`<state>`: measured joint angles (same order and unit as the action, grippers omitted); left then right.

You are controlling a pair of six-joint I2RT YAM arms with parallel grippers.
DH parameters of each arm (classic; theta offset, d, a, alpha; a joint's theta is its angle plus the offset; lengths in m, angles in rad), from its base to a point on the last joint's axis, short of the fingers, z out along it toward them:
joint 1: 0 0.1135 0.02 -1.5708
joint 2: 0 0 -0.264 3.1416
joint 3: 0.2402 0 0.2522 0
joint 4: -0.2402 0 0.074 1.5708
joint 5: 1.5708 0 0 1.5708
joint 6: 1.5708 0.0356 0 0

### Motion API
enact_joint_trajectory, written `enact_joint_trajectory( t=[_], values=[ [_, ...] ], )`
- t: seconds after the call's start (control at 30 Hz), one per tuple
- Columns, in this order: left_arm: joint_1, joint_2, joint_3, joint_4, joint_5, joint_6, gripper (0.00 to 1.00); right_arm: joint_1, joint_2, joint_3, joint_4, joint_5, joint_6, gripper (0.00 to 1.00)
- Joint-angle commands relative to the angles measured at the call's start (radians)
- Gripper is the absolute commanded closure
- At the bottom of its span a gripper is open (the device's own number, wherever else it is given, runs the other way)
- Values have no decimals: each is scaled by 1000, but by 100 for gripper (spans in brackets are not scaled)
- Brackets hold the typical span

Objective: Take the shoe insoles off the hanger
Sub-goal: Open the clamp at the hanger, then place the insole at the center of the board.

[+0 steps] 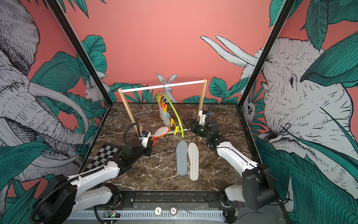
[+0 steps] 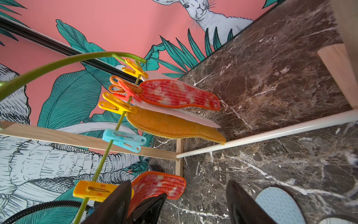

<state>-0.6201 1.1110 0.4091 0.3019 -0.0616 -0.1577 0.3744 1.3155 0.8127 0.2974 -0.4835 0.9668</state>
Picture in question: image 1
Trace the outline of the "green clothes hanger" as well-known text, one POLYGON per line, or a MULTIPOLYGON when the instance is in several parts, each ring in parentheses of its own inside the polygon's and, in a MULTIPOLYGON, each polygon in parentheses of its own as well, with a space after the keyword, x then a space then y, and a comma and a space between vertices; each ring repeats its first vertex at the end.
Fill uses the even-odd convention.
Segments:
POLYGON ((175 114, 175 116, 176 116, 176 119, 177 119, 177 123, 176 123, 176 126, 179 126, 180 127, 180 131, 178 132, 180 135, 181 135, 181 137, 182 138, 184 138, 184 128, 183 128, 183 124, 182 124, 182 121, 181 121, 181 118, 180 118, 180 116, 179 116, 179 114, 178 114, 178 112, 177 112, 177 110, 176 110, 176 108, 175 108, 175 106, 174 106, 174 104, 173 104, 173 102, 169 99, 169 97, 167 96, 167 95, 165 95, 164 93, 162 93, 162 92, 158 92, 158 93, 156 93, 156 95, 155 96, 160 96, 161 97, 161 102, 160 103, 162 103, 162 102, 165 102, 165 104, 166 105, 170 105, 170 107, 172 108, 172 110, 173 110, 173 113, 175 114))

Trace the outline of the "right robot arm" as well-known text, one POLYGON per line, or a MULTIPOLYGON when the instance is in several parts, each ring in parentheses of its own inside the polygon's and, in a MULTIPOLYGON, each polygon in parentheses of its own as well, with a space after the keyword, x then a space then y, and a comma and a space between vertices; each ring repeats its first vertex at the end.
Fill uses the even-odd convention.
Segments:
POLYGON ((225 159, 241 176, 241 185, 224 190, 230 202, 243 202, 258 210, 279 198, 274 177, 266 164, 259 164, 236 149, 219 131, 216 117, 209 115, 203 121, 194 118, 184 122, 186 128, 203 139, 204 144, 225 159))

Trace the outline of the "grey bubbled foam insole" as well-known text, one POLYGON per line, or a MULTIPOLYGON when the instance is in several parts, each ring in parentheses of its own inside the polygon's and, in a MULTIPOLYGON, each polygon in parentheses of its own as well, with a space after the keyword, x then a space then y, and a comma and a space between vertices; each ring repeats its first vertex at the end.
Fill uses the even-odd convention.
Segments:
POLYGON ((177 173, 179 176, 184 176, 187 173, 187 154, 187 142, 180 141, 176 147, 177 173))

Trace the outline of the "yellow-edged felt insole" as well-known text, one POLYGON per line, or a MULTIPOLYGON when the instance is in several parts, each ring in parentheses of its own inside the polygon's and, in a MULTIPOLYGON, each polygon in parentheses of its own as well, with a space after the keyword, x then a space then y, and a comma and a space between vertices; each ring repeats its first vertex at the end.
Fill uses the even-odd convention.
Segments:
POLYGON ((164 122, 165 127, 171 127, 171 118, 170 114, 167 112, 162 112, 160 115, 162 121, 164 122))

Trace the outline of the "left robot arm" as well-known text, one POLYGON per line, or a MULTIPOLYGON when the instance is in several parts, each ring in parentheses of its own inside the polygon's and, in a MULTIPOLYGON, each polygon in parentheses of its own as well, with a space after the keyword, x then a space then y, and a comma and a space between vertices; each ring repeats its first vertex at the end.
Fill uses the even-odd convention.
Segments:
POLYGON ((139 138, 127 141, 103 165, 86 172, 55 176, 33 205, 29 217, 32 224, 61 224, 70 215, 97 205, 111 207, 123 201, 120 190, 107 180, 129 171, 142 156, 150 156, 151 136, 148 131, 137 132, 139 138))

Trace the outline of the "orange-edged felt insole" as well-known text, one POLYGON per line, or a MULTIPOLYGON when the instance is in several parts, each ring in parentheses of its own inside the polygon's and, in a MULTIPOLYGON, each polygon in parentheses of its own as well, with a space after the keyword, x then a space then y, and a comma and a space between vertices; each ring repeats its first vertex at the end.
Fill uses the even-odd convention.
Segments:
POLYGON ((164 135, 166 135, 168 132, 170 131, 169 127, 161 127, 159 128, 152 136, 152 145, 155 146, 155 144, 157 143, 157 139, 159 137, 162 137, 164 135))

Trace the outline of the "white striped fabric insole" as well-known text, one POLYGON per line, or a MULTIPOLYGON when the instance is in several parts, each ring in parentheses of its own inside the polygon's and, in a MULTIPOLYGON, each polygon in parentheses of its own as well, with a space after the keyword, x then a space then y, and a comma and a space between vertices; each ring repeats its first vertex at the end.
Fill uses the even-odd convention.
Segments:
POLYGON ((199 150, 193 142, 188 146, 188 155, 190 160, 190 179, 197 181, 199 178, 199 150))

